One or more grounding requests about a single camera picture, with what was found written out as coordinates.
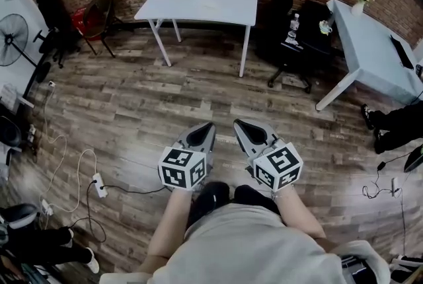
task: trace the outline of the white table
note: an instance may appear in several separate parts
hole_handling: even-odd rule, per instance
[[[423,83],[415,71],[401,65],[391,35],[401,42],[409,60],[416,66],[410,45],[368,15],[355,17],[351,14],[351,7],[343,2],[330,0],[327,6],[334,15],[349,72],[316,105],[316,110],[323,110],[354,81],[403,104],[413,101],[422,92]]]
[[[158,30],[165,19],[171,19],[180,42],[176,20],[217,21],[242,24],[245,27],[244,47],[239,76],[244,73],[250,28],[256,24],[257,0],[147,0],[135,15],[136,20],[147,19],[167,65],[171,62]]]

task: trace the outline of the laptop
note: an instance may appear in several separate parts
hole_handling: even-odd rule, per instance
[[[403,63],[403,67],[409,68],[414,70],[414,66],[410,62],[410,59],[408,58],[407,54],[405,53],[405,50],[403,48],[403,45],[398,40],[394,39],[391,35],[391,41],[394,44],[395,48],[397,49],[399,58],[401,59],[401,62]]]

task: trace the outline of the table top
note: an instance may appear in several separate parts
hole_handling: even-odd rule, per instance
[[[257,0],[147,0],[135,19],[174,18],[254,26],[256,12]]]
[[[367,79],[362,82],[385,94],[395,87],[414,96],[420,94],[423,83],[415,71],[401,65],[391,35],[403,45],[409,60],[416,66],[416,58],[404,39],[366,14],[355,17],[351,7],[343,2],[330,0],[327,5],[334,13],[350,71],[361,69],[365,74],[362,77]]]

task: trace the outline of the fan stand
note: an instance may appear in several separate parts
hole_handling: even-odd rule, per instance
[[[20,48],[13,42],[13,37],[11,35],[6,35],[5,42],[7,45],[12,45],[14,49],[16,49],[26,60],[31,63],[35,67],[35,74],[36,74],[36,81],[41,83],[46,78],[48,72],[50,71],[50,67],[52,66],[50,63],[46,62],[41,66],[35,64]]]

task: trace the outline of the wooden floor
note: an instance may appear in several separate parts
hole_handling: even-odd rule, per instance
[[[253,118],[268,122],[299,151],[304,169],[297,191],[331,240],[366,239],[387,260],[390,255],[402,254],[401,200],[390,194],[368,199],[362,195],[362,187],[367,185],[373,192],[371,181],[376,179],[377,165],[422,142],[377,156],[372,132],[360,115],[364,102],[381,110],[399,104],[354,84],[317,112],[316,103],[346,74],[343,59],[337,58],[328,69],[319,71],[311,94],[305,94],[294,75],[284,75],[269,89],[266,80],[275,69],[255,57],[254,43],[250,43],[245,76],[239,78],[242,36],[184,29],[183,41],[178,44],[172,30],[162,29],[161,34],[172,67],[163,65],[150,30],[119,32],[108,38],[115,59],[100,44],[96,44],[100,53],[95,56],[81,43],[82,50],[67,56],[63,69],[53,65],[46,81],[32,87],[30,99],[36,107],[30,119],[41,130],[47,82],[56,83],[46,108],[49,137],[67,136],[67,154],[46,196],[50,203],[68,209],[75,206],[77,163],[88,148],[95,150],[97,170],[106,184],[139,191],[160,188],[157,161],[163,147],[171,145],[182,130],[206,121],[217,126],[210,180],[263,190],[244,171],[246,157],[232,127],[236,118]],[[3,199],[38,203],[62,154],[63,140],[59,139],[54,145],[41,142],[36,161],[28,151],[15,156]],[[404,182],[404,163],[405,159],[399,159],[386,166],[380,188],[390,188],[394,176],[400,185]],[[93,172],[94,157],[86,154],[80,169],[81,205],[72,214],[56,210],[49,225],[69,225],[87,216],[85,192]],[[411,174],[404,185],[407,254],[423,251],[422,183],[420,172]],[[133,271],[145,256],[170,193],[108,192],[107,198],[99,199],[92,189],[90,196],[93,217],[106,230],[106,242],[100,244],[91,236],[87,221],[75,227],[76,239],[95,251],[101,271]],[[93,228],[101,238],[100,229]],[[98,281],[79,264],[66,266],[64,271],[70,283]]]

